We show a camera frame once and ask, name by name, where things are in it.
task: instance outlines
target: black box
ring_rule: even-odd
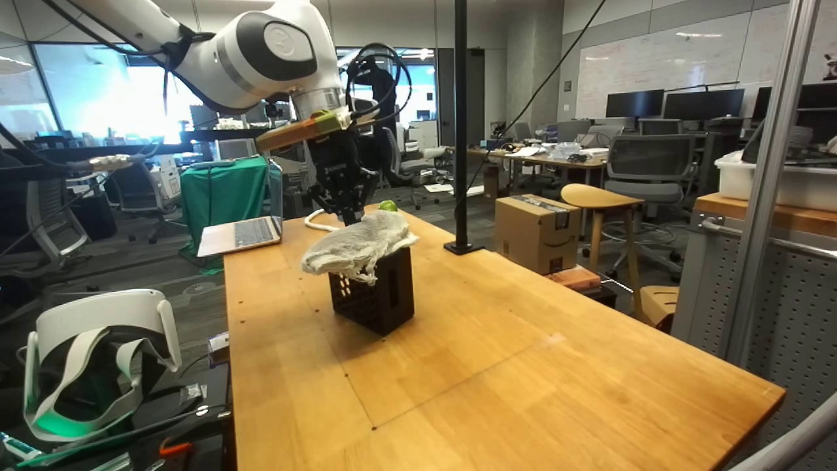
[[[334,314],[387,334],[413,317],[411,249],[379,259],[373,274],[373,285],[328,274],[331,305]]]

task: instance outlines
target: cardboard box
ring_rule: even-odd
[[[574,266],[577,206],[532,194],[494,202],[494,245],[505,259],[548,274]]]

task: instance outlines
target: cabinet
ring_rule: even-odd
[[[738,230],[744,208],[748,202],[717,194],[696,202],[672,334],[708,352],[723,351],[734,317]],[[751,372],[786,387],[786,398],[756,435],[756,448],[837,390],[837,211],[776,206],[763,270]],[[837,467],[837,435],[804,455],[800,467]]]

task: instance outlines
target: office chair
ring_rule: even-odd
[[[692,138],[685,132],[667,135],[617,135],[607,157],[603,189],[642,202],[642,215],[657,220],[659,206],[672,206],[674,215],[685,206],[685,189],[692,174]],[[664,245],[664,255],[647,242],[636,242],[642,259],[650,259],[670,272],[680,272],[680,253]]]
[[[641,118],[637,132],[683,132],[680,118]]]
[[[18,165],[18,160],[0,155],[0,168]],[[26,240],[34,240],[34,245],[42,251],[42,262],[34,266],[18,263],[8,274],[34,279],[46,272],[58,272],[71,253],[89,242],[84,225],[71,208],[64,178],[8,183],[3,196],[3,227],[9,227],[5,234],[13,238],[8,245],[3,245],[3,255],[13,253],[18,245],[26,245]]]
[[[743,118],[713,118],[705,121],[704,126],[705,141],[697,162],[697,174],[696,174],[696,191],[708,194],[717,189],[717,168],[713,160],[743,149],[740,130],[743,130]]]
[[[434,157],[421,157],[421,160],[403,160],[403,151],[396,149],[396,138],[387,126],[379,126],[370,135],[373,151],[375,155],[375,170],[382,172],[382,183],[389,186],[392,191],[407,191],[407,204],[421,206],[416,199],[416,191],[421,191],[421,170],[434,170],[437,160]]]
[[[625,132],[628,126],[625,123],[595,123],[587,127],[587,138],[577,141],[581,145],[611,145],[611,141]]]
[[[154,216],[157,225],[148,232],[148,242],[157,242],[162,227],[166,225],[166,211],[181,202],[181,194],[162,191],[158,181],[154,181],[152,170],[144,162],[134,162],[131,168],[115,170],[107,174],[107,183],[115,196],[115,206],[126,216]]]

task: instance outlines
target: desk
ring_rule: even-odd
[[[603,170],[607,170],[607,155],[602,157],[594,157],[587,162],[566,162],[566,160],[548,160],[548,157],[515,157],[513,151],[505,151],[505,149],[492,149],[492,151],[484,151],[484,149],[467,149],[467,157],[472,160],[488,160],[498,168],[505,168],[509,174],[508,174],[508,189],[509,194],[517,191],[517,181],[521,181],[521,172],[525,165],[535,165],[535,168],[555,168],[559,172],[565,172],[565,181],[569,181],[569,170],[582,170],[582,183],[594,186],[594,178],[598,174],[598,181],[603,181]],[[487,178],[487,189],[498,189],[498,172],[484,172]]]
[[[407,216],[416,317],[340,319],[321,238],[224,255],[238,467],[710,467],[785,390]]]

